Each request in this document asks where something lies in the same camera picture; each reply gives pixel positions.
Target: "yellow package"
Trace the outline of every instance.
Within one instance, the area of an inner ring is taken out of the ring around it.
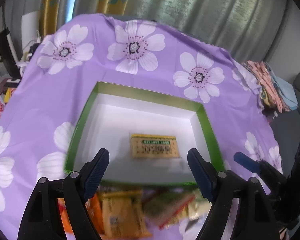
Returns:
[[[141,207],[142,190],[103,193],[102,217],[107,238],[152,236]]]

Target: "shiny curtain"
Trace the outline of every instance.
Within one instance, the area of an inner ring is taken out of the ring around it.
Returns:
[[[287,0],[76,0],[74,15],[102,12],[156,20],[227,49],[237,61],[261,61],[286,5]]]
[[[40,18],[40,35],[54,34],[57,30],[60,0],[43,0]]]

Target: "purple tablecloth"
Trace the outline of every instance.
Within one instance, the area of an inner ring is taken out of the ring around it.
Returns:
[[[281,169],[255,79],[226,50],[154,22],[78,16],[45,38],[0,120],[0,229],[9,240],[17,239],[37,179],[63,177],[70,138],[97,81],[201,102],[226,168],[251,176],[233,161],[242,151]],[[178,226],[154,238],[173,234],[182,238]]]

